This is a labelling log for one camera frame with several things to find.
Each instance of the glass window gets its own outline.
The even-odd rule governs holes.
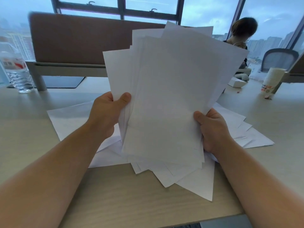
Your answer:
[[[303,14],[304,0],[246,0],[241,17],[258,22],[256,33],[247,42],[247,65],[259,70],[266,51],[286,48]]]
[[[180,24],[213,26],[213,38],[223,41],[230,30],[238,2],[239,0],[185,0]]]
[[[293,50],[297,51],[299,55],[304,52],[304,30],[300,34],[295,46],[293,47]]]
[[[127,21],[134,21],[134,22],[150,22],[150,23],[159,23],[159,24],[166,24],[167,20],[162,19],[154,19],[154,18],[139,18],[139,17],[131,17],[131,16],[125,16],[125,20]]]
[[[27,18],[31,11],[54,12],[51,0],[1,0],[0,35],[8,36],[25,60],[35,59]]]
[[[117,14],[102,14],[102,13],[94,13],[94,12],[78,11],[78,10],[61,9],[61,13],[68,15],[95,17],[95,18],[120,19],[120,15]]]
[[[78,3],[78,4],[88,4],[89,1],[91,1],[92,5],[116,7],[117,8],[117,0],[60,0],[60,1],[70,2],[70,3]]]
[[[177,0],[126,0],[126,9],[176,14]]]

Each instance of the forearm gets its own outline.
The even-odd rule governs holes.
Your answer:
[[[230,141],[215,153],[255,227],[302,227],[304,203],[246,151]]]
[[[58,227],[103,135],[88,124],[0,186],[1,227]]]

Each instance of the sky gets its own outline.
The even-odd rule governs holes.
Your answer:
[[[117,7],[117,0],[61,0],[83,3],[95,1],[96,5]],[[185,0],[181,25],[214,26],[213,34],[228,32],[238,0]],[[284,38],[297,27],[304,14],[304,0],[246,0],[242,17],[254,17],[258,30],[251,39],[267,39],[270,36]],[[126,0],[126,8],[175,14],[177,0]],[[27,22],[30,11],[53,12],[51,0],[0,0],[0,21],[6,19],[10,27]],[[79,11],[65,10],[66,14],[80,14]],[[119,16],[85,13],[94,17],[119,19]],[[163,20],[152,20],[165,23]]]

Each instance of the paper cup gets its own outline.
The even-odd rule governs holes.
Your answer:
[[[270,94],[277,84],[279,84],[285,72],[285,69],[270,68],[262,84],[261,92]]]

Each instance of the desk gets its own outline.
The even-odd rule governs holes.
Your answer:
[[[304,85],[283,83],[273,100],[258,96],[250,80],[240,93],[228,86],[218,103],[276,144],[247,149],[262,165],[304,196]],[[107,78],[86,78],[76,89],[19,94],[0,89],[0,182],[46,153],[59,139],[47,110],[95,99]],[[219,165],[213,202],[174,184],[164,188],[152,172],[135,175],[130,164],[88,169],[60,227],[156,228],[243,213]]]

